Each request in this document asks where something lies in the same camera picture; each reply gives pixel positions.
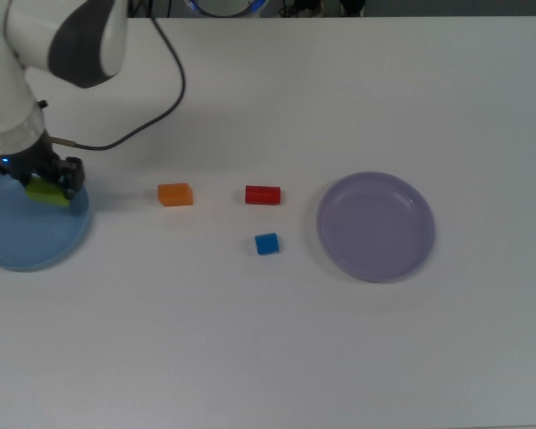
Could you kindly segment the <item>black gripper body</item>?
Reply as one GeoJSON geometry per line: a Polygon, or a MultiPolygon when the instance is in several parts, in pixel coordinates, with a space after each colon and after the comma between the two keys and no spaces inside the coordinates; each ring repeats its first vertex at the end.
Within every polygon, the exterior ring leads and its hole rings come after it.
{"type": "Polygon", "coordinates": [[[58,182],[58,155],[44,133],[35,144],[23,151],[0,155],[0,175],[10,176],[20,183],[29,183],[37,175],[49,183],[58,182]]]}

